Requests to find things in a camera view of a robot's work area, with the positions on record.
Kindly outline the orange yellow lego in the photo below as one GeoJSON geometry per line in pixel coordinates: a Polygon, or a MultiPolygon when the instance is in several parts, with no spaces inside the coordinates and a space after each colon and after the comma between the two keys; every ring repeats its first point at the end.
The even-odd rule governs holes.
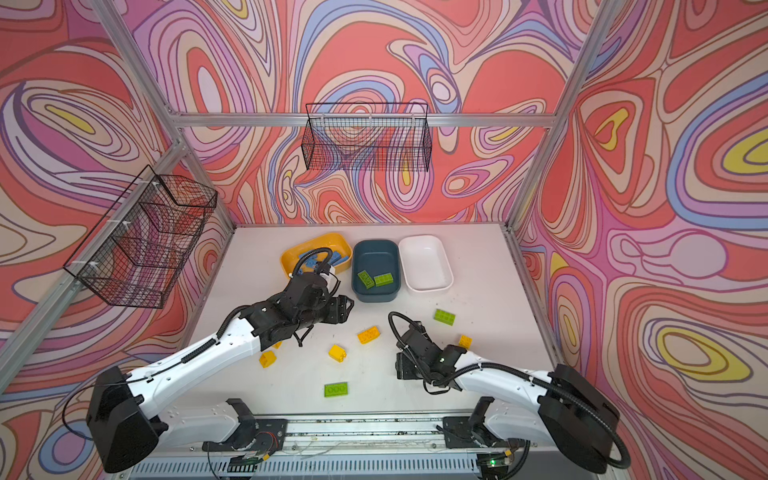
{"type": "Polygon", "coordinates": [[[378,339],[381,335],[381,332],[377,326],[372,326],[360,333],[357,334],[357,338],[359,342],[363,345],[368,344],[376,339],[378,339]]]}

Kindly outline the green lego pair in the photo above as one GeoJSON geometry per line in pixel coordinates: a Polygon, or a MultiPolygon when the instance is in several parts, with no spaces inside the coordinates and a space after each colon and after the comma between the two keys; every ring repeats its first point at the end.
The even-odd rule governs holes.
{"type": "Polygon", "coordinates": [[[392,273],[376,275],[374,277],[374,282],[376,286],[390,285],[394,283],[394,276],[392,273]]]}
{"type": "Polygon", "coordinates": [[[358,272],[357,277],[360,279],[366,289],[371,289],[376,286],[375,280],[365,270],[358,272]]]}

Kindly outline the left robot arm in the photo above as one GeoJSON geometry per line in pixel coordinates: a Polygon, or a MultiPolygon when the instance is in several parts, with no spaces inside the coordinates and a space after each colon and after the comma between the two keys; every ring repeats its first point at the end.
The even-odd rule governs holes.
{"type": "Polygon", "coordinates": [[[294,338],[302,343],[317,324],[348,320],[352,299],[340,281],[329,247],[310,250],[296,262],[286,287],[268,299],[234,308],[204,339],[163,360],[124,373],[102,371],[93,385],[83,439],[96,447],[110,474],[125,471],[158,446],[202,443],[206,451],[245,451],[261,431],[245,402],[173,412],[183,394],[228,366],[294,338]]]}

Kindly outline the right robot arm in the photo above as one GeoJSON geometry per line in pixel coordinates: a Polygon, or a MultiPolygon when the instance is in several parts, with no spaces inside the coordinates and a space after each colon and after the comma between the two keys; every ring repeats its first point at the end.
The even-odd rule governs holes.
{"type": "Polygon", "coordinates": [[[388,324],[399,349],[400,380],[418,380],[432,396],[452,391],[480,396],[472,415],[471,442],[490,447],[514,438],[501,420],[503,411],[491,411],[496,403],[521,411],[513,423],[517,431],[528,432],[523,441],[550,442],[584,470],[604,474],[610,467],[631,466],[631,454],[618,433],[618,409],[574,368],[559,364],[551,372],[519,369],[459,345],[441,348],[422,323],[396,311],[388,314],[388,324]]]}

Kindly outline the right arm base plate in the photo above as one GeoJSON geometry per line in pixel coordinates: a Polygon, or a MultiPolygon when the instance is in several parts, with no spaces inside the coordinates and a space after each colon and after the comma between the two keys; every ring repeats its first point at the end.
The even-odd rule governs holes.
{"type": "Polygon", "coordinates": [[[447,416],[436,426],[443,435],[448,449],[501,449],[516,448],[515,439],[502,440],[479,423],[473,424],[468,416],[447,416]]]}

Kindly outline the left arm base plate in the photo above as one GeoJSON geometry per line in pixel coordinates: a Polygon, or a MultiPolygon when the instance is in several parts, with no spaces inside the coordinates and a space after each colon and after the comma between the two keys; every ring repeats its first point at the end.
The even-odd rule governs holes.
{"type": "Polygon", "coordinates": [[[221,442],[205,441],[204,452],[255,452],[274,454],[283,448],[287,419],[265,418],[247,421],[221,442]]]}

